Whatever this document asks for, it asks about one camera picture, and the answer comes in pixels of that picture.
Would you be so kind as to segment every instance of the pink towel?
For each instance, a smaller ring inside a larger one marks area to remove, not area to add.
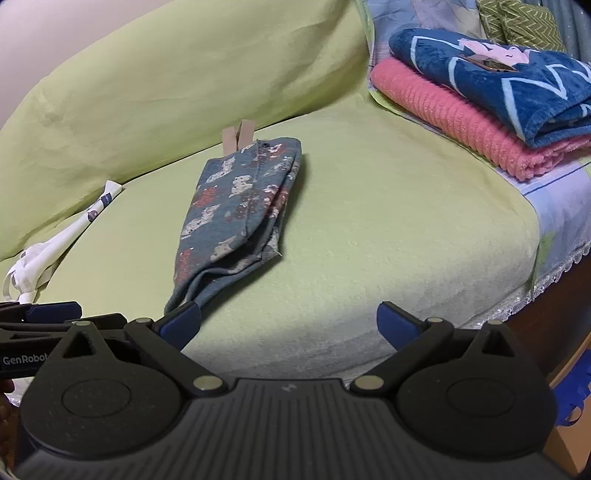
[[[436,85],[397,59],[380,62],[371,73],[380,92],[446,135],[467,145],[519,181],[554,168],[566,153],[591,147],[591,135],[531,149],[492,113],[453,90]]]

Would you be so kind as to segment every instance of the green pillow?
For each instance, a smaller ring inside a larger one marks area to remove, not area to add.
[[[486,38],[493,43],[506,45],[507,40],[501,24],[501,16],[497,6],[497,0],[478,0],[478,13],[480,21],[486,33]]]
[[[510,45],[566,52],[550,10],[519,0],[498,0],[501,24]]]
[[[367,55],[342,0],[174,0],[114,31],[41,80],[0,130],[0,261],[106,180],[218,144],[242,118],[262,128],[356,89]]]

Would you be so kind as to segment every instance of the folded towel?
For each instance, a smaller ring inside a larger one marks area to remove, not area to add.
[[[392,35],[396,58],[494,113],[529,147],[591,134],[591,67],[556,51],[493,45],[443,30]],[[501,62],[491,72],[473,61]]]
[[[202,307],[279,255],[287,197],[300,163],[295,138],[257,140],[207,161],[181,231],[166,313],[187,301]]]
[[[379,63],[373,84],[394,102],[467,145],[520,181],[550,171],[565,153],[591,147],[591,135],[532,150],[492,113],[429,81],[397,59]]]

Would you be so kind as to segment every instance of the human hand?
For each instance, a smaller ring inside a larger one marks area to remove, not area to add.
[[[9,423],[12,415],[12,405],[8,401],[6,393],[14,391],[12,380],[0,380],[0,455],[3,458],[9,454],[11,449],[12,429]]]

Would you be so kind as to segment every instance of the blue towel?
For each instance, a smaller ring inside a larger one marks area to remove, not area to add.
[[[481,55],[468,47],[472,44]],[[494,113],[529,147],[591,134],[591,66],[556,51],[488,43],[445,30],[408,28],[390,37],[392,54],[430,80]],[[504,54],[517,72],[490,72],[465,60]]]

